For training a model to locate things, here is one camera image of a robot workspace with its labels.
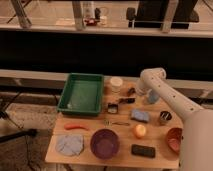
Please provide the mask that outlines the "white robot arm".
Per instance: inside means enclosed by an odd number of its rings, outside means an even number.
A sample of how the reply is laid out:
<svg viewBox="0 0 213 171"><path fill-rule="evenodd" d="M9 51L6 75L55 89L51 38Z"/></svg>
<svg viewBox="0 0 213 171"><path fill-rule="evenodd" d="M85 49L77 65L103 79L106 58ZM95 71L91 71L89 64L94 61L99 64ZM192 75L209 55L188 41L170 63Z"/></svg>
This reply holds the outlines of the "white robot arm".
<svg viewBox="0 0 213 171"><path fill-rule="evenodd" d="M179 171L213 171L213 110L179 93L165 79L163 68L144 69L137 88L143 94L152 89L181 119Z"/></svg>

